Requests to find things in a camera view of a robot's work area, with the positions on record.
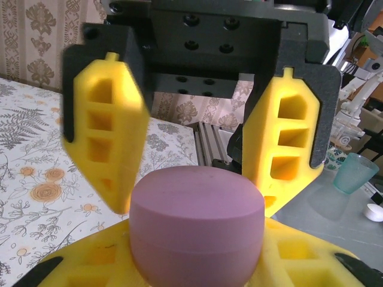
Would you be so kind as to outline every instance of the floral tablecloth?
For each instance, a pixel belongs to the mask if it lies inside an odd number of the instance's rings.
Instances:
[[[66,155],[60,122],[60,94],[0,79],[0,286],[128,217],[112,213]],[[196,164],[192,129],[151,119],[137,180]]]

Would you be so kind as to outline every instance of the pink round container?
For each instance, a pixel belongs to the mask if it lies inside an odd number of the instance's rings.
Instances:
[[[265,201],[241,175],[172,167],[138,182],[129,224],[135,264],[152,287],[243,287],[262,248]]]

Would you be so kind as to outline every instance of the screw hole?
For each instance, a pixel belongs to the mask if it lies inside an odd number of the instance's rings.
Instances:
[[[198,43],[196,43],[194,41],[187,41],[187,42],[185,42],[185,48],[190,50],[190,51],[195,51],[199,48],[199,45],[198,45]]]
[[[176,77],[176,80],[180,83],[186,83],[187,82],[187,78],[186,77]]]
[[[199,18],[193,14],[185,15],[184,24],[189,27],[195,27],[199,24]]]
[[[205,85],[209,85],[209,86],[211,86],[211,85],[214,85],[214,84],[215,84],[215,81],[212,80],[212,79],[206,79],[205,81],[203,81],[203,83],[204,83]]]
[[[109,9],[114,14],[119,14],[119,13],[122,13],[122,11],[123,11],[122,6],[118,3],[115,3],[115,2],[111,2],[109,4]]]
[[[202,93],[203,96],[205,97],[212,97],[213,96],[213,93],[209,92],[209,91],[205,91]]]
[[[224,54],[230,54],[232,51],[234,51],[234,47],[230,44],[223,44],[220,46],[220,52]]]
[[[99,35],[99,31],[97,28],[87,27],[84,29],[84,38],[88,40],[96,39]]]
[[[379,64],[379,63],[374,63],[374,64],[372,64],[372,66],[371,66],[371,68],[373,69],[373,70],[377,70],[377,69],[379,69],[381,67],[381,65]]]
[[[239,21],[233,17],[229,17],[223,22],[223,27],[226,30],[235,30],[239,27]]]

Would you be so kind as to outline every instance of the teal plastic cup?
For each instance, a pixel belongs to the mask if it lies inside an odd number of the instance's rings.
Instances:
[[[334,186],[347,194],[352,194],[369,181],[379,167],[359,154],[350,153],[339,168]]]

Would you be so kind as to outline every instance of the patterned wallpaper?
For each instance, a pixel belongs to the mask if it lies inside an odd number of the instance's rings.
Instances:
[[[0,77],[61,90],[60,54],[81,42],[82,22],[101,23],[99,0],[1,0]],[[188,125],[198,121],[235,129],[243,121],[251,82],[238,82],[233,99],[157,93],[152,116]]]

